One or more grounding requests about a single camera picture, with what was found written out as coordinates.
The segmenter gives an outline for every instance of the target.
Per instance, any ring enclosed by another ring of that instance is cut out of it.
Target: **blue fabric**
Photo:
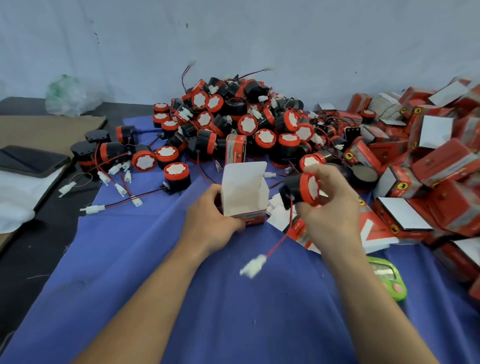
[[[139,129],[150,129],[151,122],[151,117],[125,121]],[[140,136],[145,144],[154,138],[153,133]],[[79,219],[73,244],[1,364],[68,363],[88,345],[162,262],[188,206],[208,187],[198,167],[190,166],[192,185],[181,195],[157,192],[142,198],[141,207],[126,203]],[[221,182],[212,163],[206,171]],[[131,190],[146,192],[163,180],[160,169],[134,172]],[[119,200],[115,188],[103,186],[94,204]],[[239,275],[281,237],[270,224],[249,227],[205,260],[188,289],[163,363],[357,362],[335,283],[319,255],[289,238],[255,279]],[[408,288],[400,305],[440,362],[480,363],[480,315],[430,251],[422,245],[391,246],[374,255],[399,269]]]

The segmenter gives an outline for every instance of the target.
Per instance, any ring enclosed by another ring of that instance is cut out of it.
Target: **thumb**
[[[232,232],[245,229],[245,220],[241,218],[228,218],[228,225],[232,228]]]
[[[306,217],[311,213],[313,209],[314,207],[305,202],[298,202],[297,204],[295,204],[295,210],[303,220],[306,219]]]

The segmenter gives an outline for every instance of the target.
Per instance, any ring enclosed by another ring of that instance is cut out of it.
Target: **yellow logo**
[[[408,183],[400,182],[398,185],[396,185],[396,187],[397,187],[399,190],[406,190],[406,189],[408,188]]]
[[[392,231],[393,234],[397,234],[399,231],[398,226],[395,224],[390,225],[390,230]]]

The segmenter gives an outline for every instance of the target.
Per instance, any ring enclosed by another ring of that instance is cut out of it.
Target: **green calculator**
[[[386,259],[368,257],[375,275],[382,281],[395,301],[402,301],[407,296],[407,288],[398,269]]]

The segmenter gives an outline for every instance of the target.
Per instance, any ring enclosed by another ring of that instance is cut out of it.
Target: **cardboard sheet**
[[[7,145],[25,146],[72,156],[70,146],[84,140],[89,130],[100,128],[104,116],[0,116],[0,148]],[[39,198],[49,191],[49,187]],[[0,234],[0,251],[15,232]]]

